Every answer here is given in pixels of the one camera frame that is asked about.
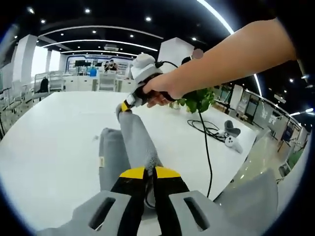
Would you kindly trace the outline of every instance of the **desk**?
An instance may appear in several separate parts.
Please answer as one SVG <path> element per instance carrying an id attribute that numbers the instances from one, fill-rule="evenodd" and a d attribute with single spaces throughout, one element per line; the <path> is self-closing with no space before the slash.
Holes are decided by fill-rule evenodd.
<path id="1" fill-rule="evenodd" d="M 99 141 L 105 127 L 120 129 L 115 108 L 127 96 L 116 92 L 53 93 L 25 113 L 0 143 L 0 178 L 17 212 L 36 230 L 59 227 L 73 210 L 99 192 Z M 168 106 L 135 108 L 165 167 L 178 171 L 190 190 L 207 194 L 210 171 L 204 134 L 187 124 L 198 119 Z M 252 148 L 256 133 L 213 108 L 204 120 L 242 130 L 243 154 L 208 137 L 213 183 L 210 199 L 230 183 Z M 152 225 L 142 223 L 142 228 Z"/>

